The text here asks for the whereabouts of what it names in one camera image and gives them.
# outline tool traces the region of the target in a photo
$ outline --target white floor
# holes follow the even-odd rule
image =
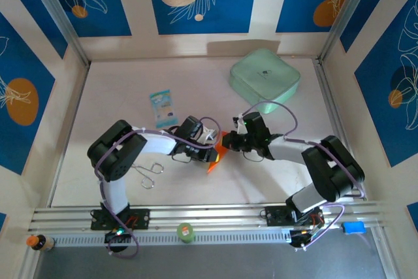
[[[234,129],[233,116],[249,108],[228,85],[229,69],[238,57],[141,59],[93,62],[76,115],[52,206],[97,206],[97,179],[87,157],[89,146],[115,121],[153,129],[151,93],[170,89],[180,122],[188,115],[211,116],[224,131]],[[312,60],[284,58],[302,75],[296,94],[286,102],[298,117],[294,137],[322,139],[332,127]],[[271,133],[284,133],[293,120],[283,109],[265,115]],[[131,205],[199,205],[282,202],[310,183],[303,166],[289,161],[250,162],[229,152],[209,175],[207,164],[184,164],[168,156],[142,154],[137,163],[161,163],[151,174],[155,187],[141,187],[142,176],[130,170],[125,178]]]

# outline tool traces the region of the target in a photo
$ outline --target orange circle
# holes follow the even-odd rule
[[[80,19],[84,19],[85,17],[87,17],[88,12],[86,10],[86,8],[81,7],[79,5],[75,5],[73,6],[73,8],[71,9],[72,14],[74,14],[77,18]]]
[[[32,82],[26,78],[15,78],[8,84],[6,95],[9,96],[6,106],[10,118],[17,124],[31,125],[39,108],[38,92]]]
[[[27,238],[26,240],[26,245],[28,246],[35,246],[39,243],[39,238],[36,237],[35,235],[31,235],[29,238]]]
[[[328,27],[334,24],[345,0],[324,0],[316,7],[313,22],[319,27]]]
[[[402,104],[402,93],[398,90],[393,90],[389,94],[389,104],[393,108],[398,108]]]

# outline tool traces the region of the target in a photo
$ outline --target green container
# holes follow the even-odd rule
[[[260,101],[284,103],[296,92],[300,73],[268,49],[258,49],[231,68],[229,85],[251,105]],[[278,105],[261,104],[259,112],[269,114]]]
[[[177,235],[184,243],[192,243],[195,240],[193,227],[187,222],[183,222],[177,226]]]

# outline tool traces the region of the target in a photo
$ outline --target gray floor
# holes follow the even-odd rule
[[[332,230],[307,252],[288,244],[144,246],[132,260],[104,248],[55,248],[42,254],[35,278],[384,278],[369,232]]]

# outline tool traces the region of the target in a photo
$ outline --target small card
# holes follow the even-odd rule
[[[155,127],[168,127],[178,123],[174,113],[170,90],[159,91],[150,95],[152,110],[154,111]]]

